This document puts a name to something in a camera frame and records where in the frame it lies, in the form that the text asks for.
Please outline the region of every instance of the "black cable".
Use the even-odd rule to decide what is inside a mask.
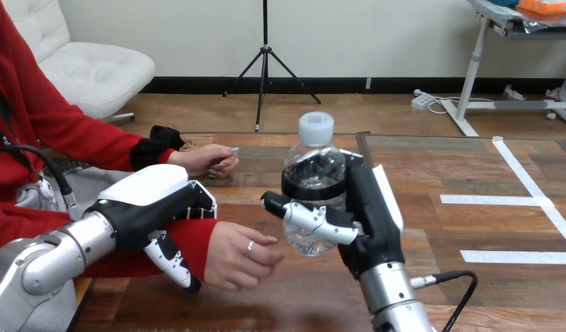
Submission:
[[[433,275],[433,276],[436,278],[436,285],[441,283],[441,282],[447,282],[447,281],[454,280],[454,279],[457,279],[457,278],[460,278],[460,277],[463,277],[463,276],[473,278],[471,284],[468,285],[468,289],[466,290],[466,293],[464,293],[464,296],[460,300],[460,303],[458,304],[458,306],[456,307],[456,309],[454,310],[454,312],[450,316],[450,319],[448,320],[448,322],[444,326],[444,329],[442,330],[442,332],[449,332],[449,330],[454,325],[454,322],[456,322],[456,319],[458,318],[458,316],[462,312],[462,309],[464,308],[466,303],[471,299],[471,296],[473,296],[473,292],[475,291],[475,288],[477,288],[477,284],[479,283],[479,278],[477,277],[477,275],[473,271],[468,271],[468,270],[451,271],[451,272],[447,272],[447,273],[440,273],[438,275]]]
[[[59,172],[59,169],[55,166],[55,163],[44,152],[42,152],[38,148],[30,145],[4,145],[3,147],[0,147],[0,153],[20,151],[20,150],[33,152],[45,162],[45,165],[51,170],[51,173],[53,173],[53,177],[55,178],[57,184],[59,185],[59,189],[61,190],[61,195],[65,196],[73,192],[71,186],[69,185],[69,182],[67,182],[67,179],[65,178],[65,176],[63,176],[63,173]]]

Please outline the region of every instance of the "tripod stand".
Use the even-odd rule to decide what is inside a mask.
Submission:
[[[291,69],[289,69],[288,66],[285,66],[283,61],[281,61],[281,59],[279,59],[279,57],[277,55],[275,55],[275,52],[273,52],[273,49],[268,45],[266,2],[267,2],[267,0],[263,0],[263,42],[264,42],[263,44],[264,45],[263,45],[263,47],[261,47],[259,54],[257,54],[257,56],[250,62],[250,64],[242,71],[242,74],[240,74],[240,76],[238,76],[236,78],[236,80],[222,94],[222,97],[226,97],[226,95],[228,95],[228,92],[232,91],[236,87],[236,85],[238,84],[238,80],[240,80],[244,76],[244,74],[246,74],[246,72],[253,66],[253,64],[255,64],[255,62],[259,59],[259,57],[261,55],[263,56],[263,65],[262,65],[262,71],[261,71],[261,87],[260,87],[260,90],[259,90],[259,106],[257,108],[257,126],[255,127],[256,132],[259,131],[259,121],[261,119],[261,107],[263,105],[264,92],[266,90],[265,84],[268,81],[268,55],[269,54],[272,55],[275,58],[275,60],[277,60],[277,62],[279,62],[279,64],[281,66],[283,66],[283,68],[285,68],[287,73],[289,73],[291,75],[291,77],[293,77],[295,79],[295,81],[297,81],[297,83],[300,85],[300,87],[303,91],[307,91],[305,89],[305,86],[303,85],[303,82],[297,76],[295,76],[293,71],[291,71]],[[318,99],[318,97],[316,97],[316,95],[314,95],[313,93],[309,93],[309,95],[311,95],[313,97],[313,99],[315,99],[318,104],[322,104],[322,102]]]

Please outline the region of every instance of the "power strip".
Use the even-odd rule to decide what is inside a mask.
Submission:
[[[427,93],[422,93],[412,100],[412,107],[414,109],[424,110],[434,101],[434,97]]]

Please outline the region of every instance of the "red sweater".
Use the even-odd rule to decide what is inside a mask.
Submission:
[[[49,147],[74,159],[103,169],[132,171],[129,152],[142,138],[85,116],[70,105],[44,76],[34,55],[16,30],[0,1],[0,91],[11,108],[11,132],[0,116],[0,130],[10,142],[37,146],[40,139]],[[172,150],[159,156],[167,161]],[[43,162],[26,154],[35,169]],[[37,179],[11,154],[0,154],[0,247],[18,238],[33,238],[64,225],[69,217],[15,207],[15,188]],[[203,279],[210,235],[215,220],[176,221],[167,226],[187,259],[192,274]],[[159,273],[141,252],[122,252],[98,262],[86,271],[93,277],[133,277]]]

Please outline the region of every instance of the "desk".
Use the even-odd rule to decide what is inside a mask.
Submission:
[[[187,136],[190,145],[240,147],[238,170],[204,181],[220,217],[283,239],[281,222],[259,197],[280,186],[280,171],[296,135]],[[471,269],[479,286],[457,331],[566,331],[566,265],[468,263],[460,250],[566,252],[566,240],[535,206],[442,204],[441,194],[529,196],[488,139],[359,136],[371,163],[382,163],[405,221],[402,244],[411,277]],[[336,136],[356,151],[354,135]],[[556,141],[509,140],[507,146],[566,218],[566,151]],[[203,287],[180,291],[166,276],[101,279],[74,331],[371,331],[362,293],[336,251],[295,253],[255,290],[231,293]],[[468,280],[418,292],[439,329]]]
[[[479,69],[486,31],[490,28],[498,35],[509,39],[527,40],[566,40],[566,31],[544,31],[537,33],[526,33],[523,28],[522,18],[513,9],[497,6],[489,0],[467,0],[471,3],[476,17],[481,21],[479,36],[475,50],[471,55],[471,63],[468,65],[466,79],[460,95],[458,107],[450,100],[441,102],[454,123],[466,136],[479,136],[479,134],[466,121],[464,115],[467,109],[549,109],[558,114],[566,121],[566,102],[543,101],[502,101],[502,102],[469,102],[475,78]]]

